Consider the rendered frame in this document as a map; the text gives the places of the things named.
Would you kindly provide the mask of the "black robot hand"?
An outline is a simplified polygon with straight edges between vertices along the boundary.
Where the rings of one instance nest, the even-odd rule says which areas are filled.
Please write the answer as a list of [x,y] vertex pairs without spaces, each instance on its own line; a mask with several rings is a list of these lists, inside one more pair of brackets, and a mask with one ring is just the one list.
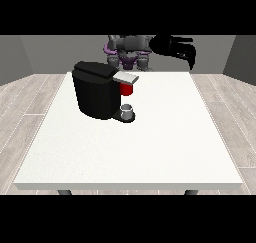
[[156,35],[149,41],[149,47],[155,54],[186,60],[190,69],[195,65],[196,48],[192,38]]

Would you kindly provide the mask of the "pale grey machine lid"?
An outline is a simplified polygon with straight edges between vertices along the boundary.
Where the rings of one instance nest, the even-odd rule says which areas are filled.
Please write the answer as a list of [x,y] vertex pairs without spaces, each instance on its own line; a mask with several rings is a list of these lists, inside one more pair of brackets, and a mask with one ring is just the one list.
[[127,72],[118,71],[113,80],[122,84],[133,85],[139,79],[138,75],[133,75]]

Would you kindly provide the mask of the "red pod holder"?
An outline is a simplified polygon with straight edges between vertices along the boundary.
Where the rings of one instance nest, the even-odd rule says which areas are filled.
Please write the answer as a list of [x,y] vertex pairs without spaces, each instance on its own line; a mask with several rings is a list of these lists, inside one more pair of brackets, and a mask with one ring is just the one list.
[[129,96],[133,93],[133,86],[128,84],[120,84],[120,94],[123,96]]

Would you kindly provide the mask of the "black coffee machine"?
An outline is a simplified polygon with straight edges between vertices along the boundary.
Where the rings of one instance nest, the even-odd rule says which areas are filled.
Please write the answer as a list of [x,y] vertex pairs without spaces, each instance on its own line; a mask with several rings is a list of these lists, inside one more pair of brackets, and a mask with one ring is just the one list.
[[135,120],[121,118],[120,84],[113,76],[120,71],[116,67],[98,62],[78,62],[72,78],[79,109],[85,115],[101,120],[115,119],[123,123]]

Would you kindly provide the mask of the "grey and purple robot trunk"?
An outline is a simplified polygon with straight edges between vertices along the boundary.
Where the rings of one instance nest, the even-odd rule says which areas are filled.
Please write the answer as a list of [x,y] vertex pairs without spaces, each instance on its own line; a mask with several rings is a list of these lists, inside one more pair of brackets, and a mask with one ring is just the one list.
[[124,70],[132,70],[136,65],[140,71],[151,71],[149,68],[150,36],[146,35],[109,35],[103,51],[107,55],[107,63]]

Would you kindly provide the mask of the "small grey cup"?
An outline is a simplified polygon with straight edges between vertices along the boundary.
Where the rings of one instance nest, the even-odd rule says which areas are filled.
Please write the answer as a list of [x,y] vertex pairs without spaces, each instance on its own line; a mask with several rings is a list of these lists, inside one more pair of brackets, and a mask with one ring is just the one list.
[[131,119],[133,116],[133,108],[130,104],[123,104],[120,107],[121,118],[124,120]]

